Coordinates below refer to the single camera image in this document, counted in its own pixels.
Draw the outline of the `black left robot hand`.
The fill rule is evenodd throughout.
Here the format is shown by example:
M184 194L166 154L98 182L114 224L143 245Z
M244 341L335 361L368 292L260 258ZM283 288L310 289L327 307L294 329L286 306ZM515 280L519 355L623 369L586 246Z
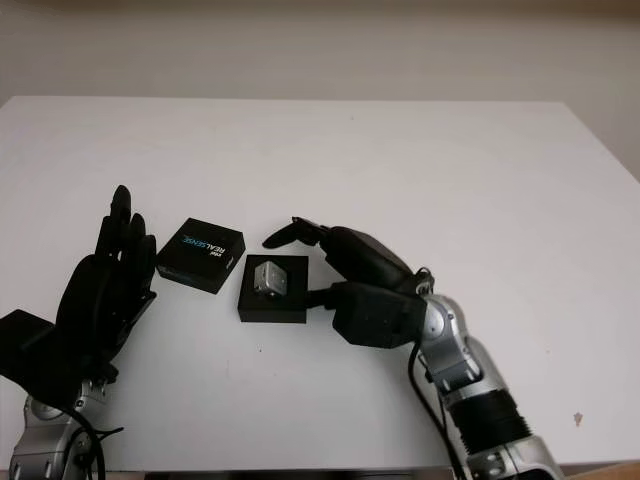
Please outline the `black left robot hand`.
M137 321L156 298L151 290L156 239L131 208L129 189L116 188L95 251L76 266L63 293L56 328L87 380L113 383L112 364Z

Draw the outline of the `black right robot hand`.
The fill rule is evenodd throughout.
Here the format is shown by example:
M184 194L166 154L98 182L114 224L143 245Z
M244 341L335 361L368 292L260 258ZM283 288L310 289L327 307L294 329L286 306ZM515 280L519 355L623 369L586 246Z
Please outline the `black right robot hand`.
M267 237L262 246L275 249L299 241L318 245L325 261L348 282L372 285L400 294L431 294L435 278L426 267L412 272L374 237L344 226L328 227L302 217Z

